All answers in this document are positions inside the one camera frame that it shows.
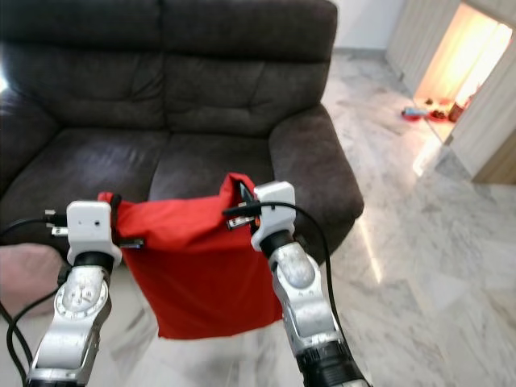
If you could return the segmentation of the red pet bowl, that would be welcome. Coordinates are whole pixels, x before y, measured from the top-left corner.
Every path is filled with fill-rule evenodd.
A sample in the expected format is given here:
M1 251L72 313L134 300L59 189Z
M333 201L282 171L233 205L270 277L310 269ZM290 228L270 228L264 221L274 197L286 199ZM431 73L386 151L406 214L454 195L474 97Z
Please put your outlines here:
M449 121L449 111L446 106L441 106L438 103L431 103L425 106L427 110L427 116L429 122L434 123L446 123Z

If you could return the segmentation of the pink pillow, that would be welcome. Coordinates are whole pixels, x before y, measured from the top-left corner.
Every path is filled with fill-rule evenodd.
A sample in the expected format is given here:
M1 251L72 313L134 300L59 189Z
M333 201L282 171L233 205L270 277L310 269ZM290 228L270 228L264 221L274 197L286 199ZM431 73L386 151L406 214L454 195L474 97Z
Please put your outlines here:
M0 302L11 316L56 288L66 263L47 244L20 243L0 247Z

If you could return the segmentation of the light wood cabinet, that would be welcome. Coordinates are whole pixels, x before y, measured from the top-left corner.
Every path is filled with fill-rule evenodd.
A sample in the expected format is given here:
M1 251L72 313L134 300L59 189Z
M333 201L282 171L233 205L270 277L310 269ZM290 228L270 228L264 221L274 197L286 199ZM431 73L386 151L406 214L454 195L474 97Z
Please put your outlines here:
M443 75L439 49L468 5L514 31L514 40L448 143L475 183L516 185L516 0L406 0L386 49L399 80L417 95Z

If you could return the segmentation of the dark brown two-seat sofa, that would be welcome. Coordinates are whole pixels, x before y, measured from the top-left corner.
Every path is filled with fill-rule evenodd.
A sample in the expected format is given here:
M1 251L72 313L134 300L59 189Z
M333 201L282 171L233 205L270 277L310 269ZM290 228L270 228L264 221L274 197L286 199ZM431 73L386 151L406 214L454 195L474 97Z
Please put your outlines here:
M0 225L114 192L294 185L317 261L364 213L322 99L331 0L1 0Z

